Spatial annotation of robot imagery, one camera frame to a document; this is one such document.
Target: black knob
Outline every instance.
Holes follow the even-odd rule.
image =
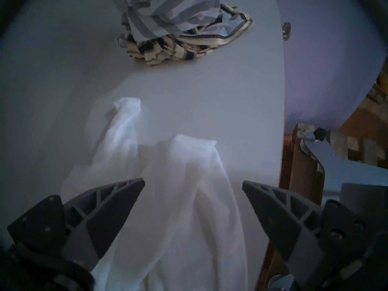
[[[324,130],[323,128],[317,128],[317,130],[314,131],[314,136],[316,140],[323,141],[326,136],[326,130]]]

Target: metal bracket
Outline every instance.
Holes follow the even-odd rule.
[[[290,22],[283,23],[282,32],[283,32],[283,40],[284,41],[288,40],[290,38],[290,34],[291,34],[291,23]]]

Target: white towel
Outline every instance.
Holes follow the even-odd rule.
[[[70,199],[97,183],[146,182],[92,272],[95,289],[246,290],[243,229],[216,142],[176,135],[156,144],[147,168],[137,173],[133,120],[140,100],[122,98],[115,106],[118,114],[92,165],[75,167],[61,192]]]

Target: striped fabric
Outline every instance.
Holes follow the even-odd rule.
[[[129,56],[144,58],[147,64],[158,64],[165,59],[192,60],[201,57],[233,41],[253,24],[249,15],[237,7],[221,4],[218,12],[209,25],[195,27],[177,37],[169,34],[137,42],[129,32],[119,37],[119,45],[127,48]]]
[[[124,22],[137,42],[168,34],[178,36],[214,22],[220,0],[113,0],[125,11]]]

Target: gray plastic part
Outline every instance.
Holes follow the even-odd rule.
[[[322,208],[297,193],[256,182],[244,181],[243,191],[295,281],[303,286],[324,258],[317,237]]]
[[[124,225],[145,183],[126,180],[88,190],[64,204],[67,241],[62,256],[93,270]]]
[[[344,201],[345,198],[341,200],[340,193],[343,184],[388,186],[387,169],[344,160],[335,153],[326,140],[316,141],[313,132],[306,133],[303,144],[314,155],[325,172],[322,205],[325,205],[327,200],[332,199],[341,201],[345,206],[352,209],[352,206],[348,206],[347,202]]]

